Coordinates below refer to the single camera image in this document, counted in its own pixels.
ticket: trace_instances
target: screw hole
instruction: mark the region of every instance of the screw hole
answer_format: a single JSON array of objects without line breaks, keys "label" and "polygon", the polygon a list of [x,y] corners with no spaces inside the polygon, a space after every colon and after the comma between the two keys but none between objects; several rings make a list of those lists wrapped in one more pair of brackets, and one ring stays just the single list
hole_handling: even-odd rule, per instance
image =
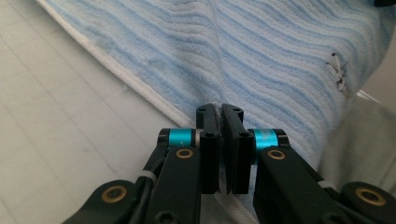
[{"label": "screw hole", "polygon": [[176,216],[172,212],[164,211],[160,212],[155,216],[154,218],[154,223],[155,224],[177,224],[179,223],[177,221]]},{"label": "screw hole", "polygon": [[213,133],[205,133],[205,137],[214,137],[215,135]]},{"label": "screw hole", "polygon": [[376,196],[372,192],[363,192],[361,195],[363,195],[366,199],[368,199],[370,201],[379,202],[378,196]]},{"label": "screw hole", "polygon": [[248,134],[248,133],[240,133],[239,136],[241,136],[241,137],[249,137],[250,134]]},{"label": "screw hole", "polygon": [[344,223],[349,223],[345,217],[341,217],[338,214],[334,213],[326,213],[322,217],[322,222],[323,224],[344,224]]}]

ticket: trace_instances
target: blue striped towel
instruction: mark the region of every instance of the blue striped towel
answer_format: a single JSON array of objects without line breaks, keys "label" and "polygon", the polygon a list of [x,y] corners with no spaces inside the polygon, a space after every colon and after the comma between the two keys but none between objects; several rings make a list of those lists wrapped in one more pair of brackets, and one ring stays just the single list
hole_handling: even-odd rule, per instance
[{"label": "blue striped towel", "polygon": [[395,25],[374,0],[37,1],[180,126],[200,105],[237,105],[314,167]]}]

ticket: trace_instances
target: black plastic bracket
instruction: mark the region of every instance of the black plastic bracket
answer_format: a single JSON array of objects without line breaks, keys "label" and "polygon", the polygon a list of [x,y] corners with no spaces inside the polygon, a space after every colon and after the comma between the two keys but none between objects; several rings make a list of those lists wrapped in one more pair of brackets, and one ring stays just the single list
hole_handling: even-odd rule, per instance
[{"label": "black plastic bracket", "polygon": [[219,191],[219,148],[221,134],[219,118],[213,105],[202,105],[196,109],[196,132],[199,129],[201,152],[201,182],[203,194],[214,194]]},{"label": "black plastic bracket", "polygon": [[245,129],[241,108],[223,105],[222,118],[227,193],[247,194],[250,166],[255,155],[254,134]]},{"label": "black plastic bracket", "polygon": [[64,224],[127,223],[136,200],[133,183],[125,180],[111,181],[97,188]]},{"label": "black plastic bracket", "polygon": [[396,223],[396,199],[376,186],[347,183],[341,190],[340,203],[377,224]]},{"label": "black plastic bracket", "polygon": [[376,7],[390,7],[396,4],[396,0],[375,0]]},{"label": "black plastic bracket", "polygon": [[201,208],[200,152],[173,147],[148,205],[145,223],[199,223]]},{"label": "black plastic bracket", "polygon": [[253,199],[260,223],[352,223],[292,151],[268,147],[260,154]]}]

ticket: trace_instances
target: white floor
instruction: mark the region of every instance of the white floor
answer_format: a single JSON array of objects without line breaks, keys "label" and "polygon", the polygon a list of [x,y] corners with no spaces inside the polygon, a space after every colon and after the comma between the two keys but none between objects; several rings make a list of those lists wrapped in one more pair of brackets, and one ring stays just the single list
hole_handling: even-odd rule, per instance
[{"label": "white floor", "polygon": [[[396,108],[393,71],[365,90]],[[60,223],[103,183],[135,180],[165,127],[35,1],[0,0],[0,223]]]}]

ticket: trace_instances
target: towel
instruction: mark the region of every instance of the towel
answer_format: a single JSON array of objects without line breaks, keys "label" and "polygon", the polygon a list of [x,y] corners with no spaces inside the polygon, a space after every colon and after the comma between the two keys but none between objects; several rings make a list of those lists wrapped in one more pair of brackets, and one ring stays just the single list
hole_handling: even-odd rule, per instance
[{"label": "towel", "polygon": [[194,127],[200,105],[237,105],[314,168],[395,25],[374,0],[37,1],[178,125]]}]

